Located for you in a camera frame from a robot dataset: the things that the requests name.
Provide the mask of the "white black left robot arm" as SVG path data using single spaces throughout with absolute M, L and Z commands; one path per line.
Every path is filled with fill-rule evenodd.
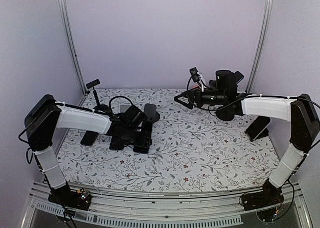
M 110 150 L 121 151 L 126 146 L 133 146 L 134 152 L 146 154 L 152 145 L 153 124 L 159 119 L 154 104 L 146 104 L 144 110 L 132 104 L 125 112 L 115 114 L 111 105 L 88 109 L 45 95 L 25 118 L 23 133 L 27 135 L 25 143 L 32 150 L 51 190 L 48 200 L 64 209 L 83 211 L 89 210 L 92 201 L 90 191 L 72 191 L 66 181 L 52 148 L 56 129 L 85 131 L 82 145 L 92 145 L 96 136 L 102 134 L 111 137 Z

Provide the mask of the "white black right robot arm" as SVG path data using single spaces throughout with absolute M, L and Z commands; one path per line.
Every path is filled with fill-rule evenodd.
M 256 116 L 256 120 L 245 133 L 250 141 L 264 137 L 272 119 L 291 123 L 291 138 L 288 148 L 277 168 L 271 173 L 258 193 L 244 193 L 239 204 L 246 211 L 284 204 L 282 187 L 289 183 L 291 177 L 299 170 L 303 162 L 319 142 L 320 118 L 316 112 L 319 105 L 308 94 L 297 97 L 278 95 L 254 95 L 240 93 L 238 84 L 244 79 L 241 72 L 218 70 L 216 79 L 206 84 L 197 68 L 190 69 L 190 81 L 198 86 L 187 88 L 185 92 L 174 97 L 174 101 L 192 110 L 202 110 L 218 106 L 215 116 L 225 122 L 235 116 Z

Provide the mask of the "black round-base phone stand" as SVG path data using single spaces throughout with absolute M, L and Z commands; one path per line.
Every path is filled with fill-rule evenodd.
M 109 115 L 111 113 L 111 110 L 110 110 L 109 106 L 100 103 L 98 93 L 95 90 L 95 87 L 100 85 L 100 84 L 101 84 L 100 80 L 96 79 L 96 80 L 94 80 L 92 82 L 87 83 L 86 84 L 86 88 L 88 90 L 93 89 L 93 95 L 94 95 L 94 98 L 95 98 L 95 101 L 96 101 L 96 107 L 94 109 L 96 111 L 103 112 L 103 113 Z

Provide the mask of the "black phone with pink edge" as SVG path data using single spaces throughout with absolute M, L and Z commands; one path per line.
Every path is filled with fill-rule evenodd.
M 92 146 L 94 145 L 94 143 L 95 143 L 98 135 L 99 135 L 99 134 L 96 133 L 96 132 L 87 131 L 87 132 L 84 134 L 84 136 L 83 136 L 80 144 L 81 144 L 82 146 L 92 147 Z

